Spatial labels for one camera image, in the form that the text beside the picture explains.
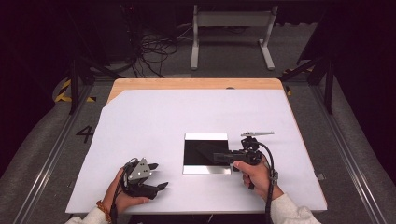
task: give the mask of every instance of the gray floor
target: gray floor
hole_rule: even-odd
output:
[[[221,29],[201,32],[197,71],[190,70],[191,41],[183,40],[178,45],[177,53],[170,55],[163,63],[162,73],[166,77],[279,77],[285,69],[296,66],[295,62],[314,29],[315,25],[274,28],[269,49],[276,66],[275,71],[267,71],[265,68],[257,44],[259,30],[249,28],[241,35]],[[126,77],[134,76],[132,71],[123,74]],[[153,77],[148,69],[145,69],[145,74]],[[92,131],[94,130],[111,90],[112,81],[105,77],[98,79],[100,81],[95,82],[89,92],[90,96],[97,97],[97,101],[85,103],[79,111],[64,141],[62,154],[56,160],[55,168],[45,179],[46,185],[37,195],[36,203],[32,204],[32,213],[27,216],[27,223],[65,223],[69,217],[64,210],[92,140],[90,137],[84,143],[85,136],[76,133],[86,126],[92,126]],[[357,191],[359,185],[352,178],[353,172],[345,164],[328,117],[322,111],[322,105],[317,103],[317,89],[304,82],[304,75],[286,84],[291,88],[291,95],[288,96],[290,106],[314,168],[326,176],[320,181],[320,185],[329,207],[328,211],[315,214],[317,219],[322,223],[396,223],[396,188],[375,158],[337,83],[334,86],[331,118],[340,128],[354,160],[364,174],[368,189],[382,212],[383,218],[379,217],[378,221],[374,221],[367,212],[367,206],[362,199],[364,195]],[[58,135],[70,118],[69,109],[70,103],[57,103],[21,145],[0,181],[0,223],[12,223],[17,216],[53,146],[59,141]]]

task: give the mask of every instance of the person's left hand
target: person's left hand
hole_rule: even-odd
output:
[[[119,169],[119,172],[116,175],[116,178],[111,182],[110,186],[107,189],[105,198],[103,199],[102,203],[107,209],[108,212],[110,212],[111,204],[113,203],[113,197],[114,197],[114,192],[116,191],[117,185],[119,184],[119,180],[121,178],[123,172],[123,168]],[[122,187],[119,188],[119,196],[117,196],[116,199],[116,206],[117,206],[117,211],[119,214],[121,214],[125,209],[127,209],[130,206],[135,206],[139,205],[142,203],[148,203],[149,198],[146,197],[131,197],[127,194],[125,194],[122,191]]]

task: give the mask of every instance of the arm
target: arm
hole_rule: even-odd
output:
[[[81,219],[80,217],[73,217],[70,218],[65,224],[107,224],[110,221],[108,220],[108,212],[110,211],[111,204],[113,203],[114,193],[116,192],[117,185],[119,184],[122,171],[123,168],[120,168],[116,177],[108,187],[105,198],[101,201],[101,205],[93,208],[84,219]],[[149,198],[146,197],[130,197],[122,192],[122,189],[119,189],[119,193],[120,194],[116,200],[116,206],[119,214],[124,212],[128,207],[149,202]]]
[[[234,167],[242,171],[244,184],[248,187],[250,183],[253,183],[254,191],[264,200],[267,199],[270,184],[269,170],[265,163],[265,158],[262,158],[262,161],[255,166],[242,161],[233,163]],[[278,185],[274,186],[271,218],[274,224],[319,223],[307,207],[297,207]]]

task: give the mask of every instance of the table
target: table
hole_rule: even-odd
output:
[[[132,78],[114,83],[66,213],[88,213],[117,170],[132,157],[159,163],[148,184],[169,181],[169,185],[152,202],[127,214],[262,213],[262,199],[246,189],[240,173],[182,174],[185,133],[227,133],[230,149],[239,149],[239,134],[246,128],[253,132],[274,128],[274,136],[258,140],[272,149],[280,187],[297,204],[326,210],[279,80]]]

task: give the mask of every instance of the person's right hand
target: person's right hand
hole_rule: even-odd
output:
[[[257,165],[249,165],[243,161],[234,161],[233,166],[239,169],[243,173],[244,184],[248,187],[250,183],[254,184],[254,191],[267,200],[268,188],[270,185],[269,169],[265,166],[265,157],[262,157],[262,161]],[[283,194],[282,189],[278,185],[274,186],[273,197],[276,199]]]

